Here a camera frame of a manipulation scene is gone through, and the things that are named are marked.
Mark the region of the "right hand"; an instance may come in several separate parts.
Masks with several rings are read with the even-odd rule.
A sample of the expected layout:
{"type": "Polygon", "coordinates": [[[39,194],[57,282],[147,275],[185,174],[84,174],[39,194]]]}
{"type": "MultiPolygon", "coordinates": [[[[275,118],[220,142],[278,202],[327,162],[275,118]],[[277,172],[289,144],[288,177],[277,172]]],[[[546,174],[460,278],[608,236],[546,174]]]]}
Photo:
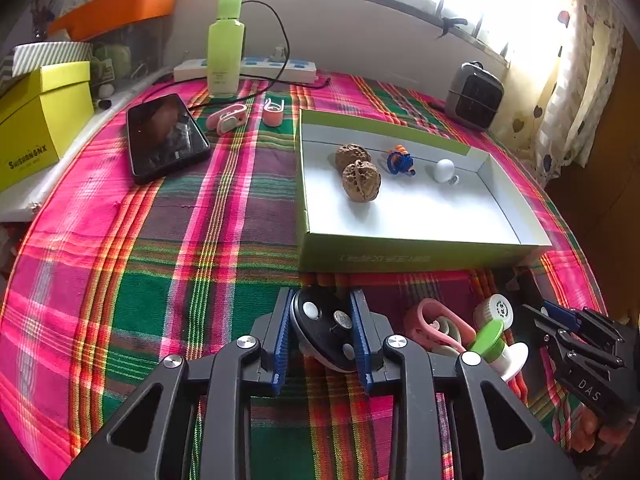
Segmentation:
{"type": "Polygon", "coordinates": [[[577,429],[570,439],[570,448],[577,453],[590,451],[597,439],[605,444],[622,445],[631,427],[631,422],[626,422],[624,426],[601,426],[597,415],[584,406],[579,414],[577,429]]]}

